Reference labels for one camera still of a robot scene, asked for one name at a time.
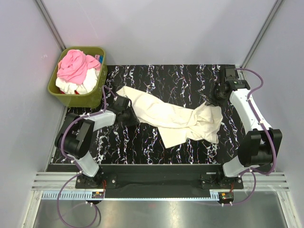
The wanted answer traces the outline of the cream white t shirt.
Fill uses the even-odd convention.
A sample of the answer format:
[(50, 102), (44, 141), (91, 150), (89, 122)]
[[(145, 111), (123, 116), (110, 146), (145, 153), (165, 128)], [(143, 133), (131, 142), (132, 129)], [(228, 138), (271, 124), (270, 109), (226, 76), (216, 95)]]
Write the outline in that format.
[(132, 108), (141, 123), (157, 127), (165, 148), (170, 148), (187, 139), (210, 143), (219, 142), (218, 131), (223, 119), (221, 108), (201, 104), (195, 109), (165, 103), (159, 98), (123, 86), (116, 92), (132, 102)]

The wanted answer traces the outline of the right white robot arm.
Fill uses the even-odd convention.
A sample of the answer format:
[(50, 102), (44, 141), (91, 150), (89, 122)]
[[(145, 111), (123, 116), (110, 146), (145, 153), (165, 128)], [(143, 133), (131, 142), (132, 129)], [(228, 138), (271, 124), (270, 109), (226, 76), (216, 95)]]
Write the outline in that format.
[(227, 188), (233, 178), (246, 172), (270, 175), (276, 166), (277, 154), (282, 141), (282, 132), (274, 129), (262, 116), (252, 94), (263, 86), (263, 82), (251, 89), (246, 80), (238, 77), (239, 68), (226, 66), (219, 71), (219, 82), (215, 84), (206, 104), (222, 107), (230, 102), (236, 109), (245, 129), (245, 138), (237, 149), (237, 156), (222, 165), (216, 184)]

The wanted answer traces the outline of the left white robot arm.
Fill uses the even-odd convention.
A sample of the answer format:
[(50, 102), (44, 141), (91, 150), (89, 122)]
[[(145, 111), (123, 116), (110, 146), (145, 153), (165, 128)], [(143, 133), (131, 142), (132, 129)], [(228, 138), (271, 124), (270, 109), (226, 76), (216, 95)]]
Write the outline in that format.
[(116, 124), (132, 126), (138, 123), (132, 101), (118, 95), (104, 111), (83, 116), (69, 114), (56, 136), (55, 147), (76, 163), (90, 187), (98, 188), (103, 177), (101, 168), (89, 152), (93, 132)]

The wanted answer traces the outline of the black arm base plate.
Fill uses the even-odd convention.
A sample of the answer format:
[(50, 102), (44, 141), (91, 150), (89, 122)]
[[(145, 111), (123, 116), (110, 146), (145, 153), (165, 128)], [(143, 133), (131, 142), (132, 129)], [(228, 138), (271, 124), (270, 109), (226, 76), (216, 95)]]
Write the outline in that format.
[(227, 178), (219, 164), (107, 164), (94, 178), (80, 175), (76, 188), (117, 189), (129, 184), (143, 186), (192, 186), (207, 190), (244, 188), (241, 178)]

